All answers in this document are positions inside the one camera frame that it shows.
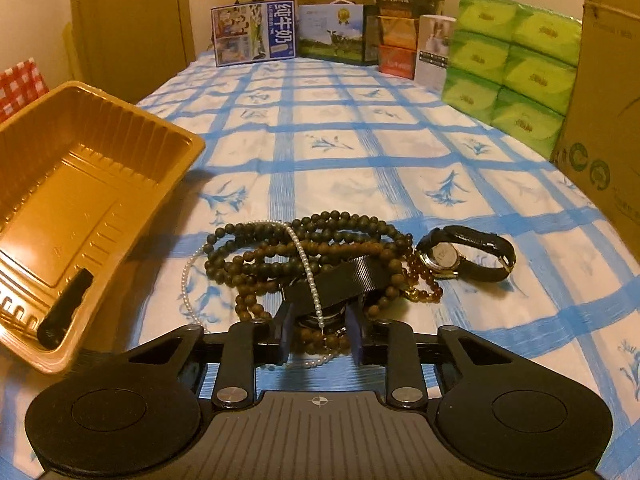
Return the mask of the large cardboard box right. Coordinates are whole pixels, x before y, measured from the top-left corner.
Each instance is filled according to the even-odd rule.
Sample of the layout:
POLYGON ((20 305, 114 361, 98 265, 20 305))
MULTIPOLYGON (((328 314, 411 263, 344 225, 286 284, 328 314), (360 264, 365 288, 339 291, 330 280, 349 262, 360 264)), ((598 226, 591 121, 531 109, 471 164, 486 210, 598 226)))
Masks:
POLYGON ((585 0, 570 107, 552 162, 639 252, 639 0, 585 0))

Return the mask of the brown wooden door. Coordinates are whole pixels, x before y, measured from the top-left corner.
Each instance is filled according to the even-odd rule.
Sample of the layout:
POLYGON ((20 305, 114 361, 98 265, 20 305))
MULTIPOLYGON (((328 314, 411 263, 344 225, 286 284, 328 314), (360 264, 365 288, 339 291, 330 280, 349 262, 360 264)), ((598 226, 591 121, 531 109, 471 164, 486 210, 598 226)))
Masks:
POLYGON ((189 0, 70 0, 82 79, 136 104, 195 58, 189 0))

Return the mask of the cow picture milk box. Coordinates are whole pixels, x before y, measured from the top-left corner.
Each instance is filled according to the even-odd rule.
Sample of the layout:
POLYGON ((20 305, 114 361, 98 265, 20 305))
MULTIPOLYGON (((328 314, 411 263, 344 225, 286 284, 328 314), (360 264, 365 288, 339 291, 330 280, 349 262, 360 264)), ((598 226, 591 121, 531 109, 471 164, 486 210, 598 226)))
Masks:
POLYGON ((378 64, 378 7, 348 0, 298 7, 297 54, 359 66, 378 64))

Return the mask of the green tissue pack bundle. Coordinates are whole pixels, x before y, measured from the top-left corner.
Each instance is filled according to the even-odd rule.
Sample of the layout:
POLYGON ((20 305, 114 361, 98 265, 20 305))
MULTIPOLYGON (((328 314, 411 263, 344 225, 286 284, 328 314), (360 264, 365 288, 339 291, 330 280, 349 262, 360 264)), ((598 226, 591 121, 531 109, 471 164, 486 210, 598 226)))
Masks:
POLYGON ((442 100, 550 158, 581 41, 578 18, 513 0, 459 0, 442 100))

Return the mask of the red gift box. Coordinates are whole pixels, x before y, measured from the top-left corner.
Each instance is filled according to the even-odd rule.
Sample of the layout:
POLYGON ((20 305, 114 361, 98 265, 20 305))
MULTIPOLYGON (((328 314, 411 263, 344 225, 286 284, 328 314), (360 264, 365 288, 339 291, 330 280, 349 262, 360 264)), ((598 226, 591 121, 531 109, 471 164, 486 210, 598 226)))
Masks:
POLYGON ((378 70, 387 75, 413 79, 416 50, 381 44, 378 47, 378 70))

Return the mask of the orange gift box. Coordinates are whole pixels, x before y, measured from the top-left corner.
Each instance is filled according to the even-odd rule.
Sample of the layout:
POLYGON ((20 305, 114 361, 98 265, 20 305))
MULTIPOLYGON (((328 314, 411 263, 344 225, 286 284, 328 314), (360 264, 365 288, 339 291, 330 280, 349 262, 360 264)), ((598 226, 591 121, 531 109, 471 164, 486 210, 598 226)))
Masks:
POLYGON ((419 21, 415 18, 378 16, 381 46, 415 51, 418 45, 419 21))

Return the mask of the white portrait box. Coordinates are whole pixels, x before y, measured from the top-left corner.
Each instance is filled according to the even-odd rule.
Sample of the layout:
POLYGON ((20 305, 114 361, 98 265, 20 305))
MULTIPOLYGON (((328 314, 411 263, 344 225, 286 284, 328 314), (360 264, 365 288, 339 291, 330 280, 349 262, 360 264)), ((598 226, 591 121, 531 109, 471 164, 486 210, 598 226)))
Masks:
POLYGON ((444 88, 451 36, 455 28, 456 19, 452 16, 420 16, 414 81, 438 94, 444 88))

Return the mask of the blue milk carton box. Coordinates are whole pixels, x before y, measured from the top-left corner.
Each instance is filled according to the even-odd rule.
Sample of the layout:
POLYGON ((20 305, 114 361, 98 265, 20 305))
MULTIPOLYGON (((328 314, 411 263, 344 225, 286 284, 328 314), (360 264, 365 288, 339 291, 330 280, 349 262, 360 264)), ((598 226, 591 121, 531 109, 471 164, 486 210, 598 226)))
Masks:
POLYGON ((295 58, 295 0, 262 0, 210 9, 212 46, 217 67, 295 58))

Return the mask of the red white checked cloth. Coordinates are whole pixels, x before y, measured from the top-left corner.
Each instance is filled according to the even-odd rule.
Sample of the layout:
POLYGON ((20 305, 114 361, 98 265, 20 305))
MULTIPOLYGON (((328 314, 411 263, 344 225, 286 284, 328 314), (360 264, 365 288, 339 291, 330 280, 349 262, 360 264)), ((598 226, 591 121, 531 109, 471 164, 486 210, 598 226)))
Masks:
POLYGON ((0 77, 0 122, 5 122, 48 92, 49 88, 33 58, 8 68, 0 77))

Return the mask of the blue white checked bedsheet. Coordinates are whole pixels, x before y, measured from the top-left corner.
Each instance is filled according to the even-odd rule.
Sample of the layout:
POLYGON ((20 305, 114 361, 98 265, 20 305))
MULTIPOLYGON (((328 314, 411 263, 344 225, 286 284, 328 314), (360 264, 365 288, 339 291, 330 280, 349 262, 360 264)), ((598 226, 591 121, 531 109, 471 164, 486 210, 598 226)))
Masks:
POLYGON ((496 284, 442 281, 442 299, 383 310, 418 333, 457 325, 592 389, 613 417, 599 474, 639 474, 639 265, 551 162, 411 81, 290 58, 217 67, 203 55, 136 107, 200 136, 186 174, 120 265, 70 366, 44 374, 1 343, 1 474, 41 466, 24 426, 44 388, 184 324, 238 316, 202 248, 228 224, 347 212, 420 238, 495 233, 515 249, 496 284))

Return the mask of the gold plastic tray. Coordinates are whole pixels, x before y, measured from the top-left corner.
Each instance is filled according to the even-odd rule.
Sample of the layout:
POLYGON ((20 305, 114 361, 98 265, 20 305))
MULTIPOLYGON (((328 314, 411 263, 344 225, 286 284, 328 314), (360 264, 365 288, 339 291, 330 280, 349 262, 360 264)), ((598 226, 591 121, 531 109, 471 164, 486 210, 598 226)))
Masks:
POLYGON ((73 361, 120 265, 204 150, 196 134, 79 81, 1 127, 1 342, 44 374, 73 361), (36 331, 93 274, 62 344, 36 331))

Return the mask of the black bag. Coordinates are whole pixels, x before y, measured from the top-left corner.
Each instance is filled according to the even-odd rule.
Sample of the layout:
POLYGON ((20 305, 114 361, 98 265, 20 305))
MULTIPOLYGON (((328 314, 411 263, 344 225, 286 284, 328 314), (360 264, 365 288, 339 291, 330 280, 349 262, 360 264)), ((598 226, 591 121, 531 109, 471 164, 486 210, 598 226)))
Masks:
POLYGON ((242 6, 243 4, 256 4, 262 3, 262 0, 235 0, 235 6, 242 6))

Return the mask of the dark top gift box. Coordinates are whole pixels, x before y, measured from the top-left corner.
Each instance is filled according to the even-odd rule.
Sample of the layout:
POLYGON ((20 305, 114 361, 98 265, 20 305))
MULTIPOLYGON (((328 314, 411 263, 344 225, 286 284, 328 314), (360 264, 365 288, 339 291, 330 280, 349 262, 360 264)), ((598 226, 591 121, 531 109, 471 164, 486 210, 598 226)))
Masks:
POLYGON ((375 0, 384 16, 420 18, 423 14, 441 14, 444 0, 375 0))

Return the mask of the gold case black wristwatch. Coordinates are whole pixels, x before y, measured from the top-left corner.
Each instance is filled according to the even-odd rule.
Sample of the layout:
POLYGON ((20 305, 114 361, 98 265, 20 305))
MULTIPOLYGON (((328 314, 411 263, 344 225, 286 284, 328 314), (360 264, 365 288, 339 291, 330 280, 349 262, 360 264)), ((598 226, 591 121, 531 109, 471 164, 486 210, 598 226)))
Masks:
POLYGON ((498 283, 506 280, 516 263, 511 243, 495 233, 480 232, 467 226, 444 226, 428 232, 416 244, 416 253, 436 278, 498 283), (459 252, 457 245, 478 249, 498 260, 499 266, 482 266, 459 252))

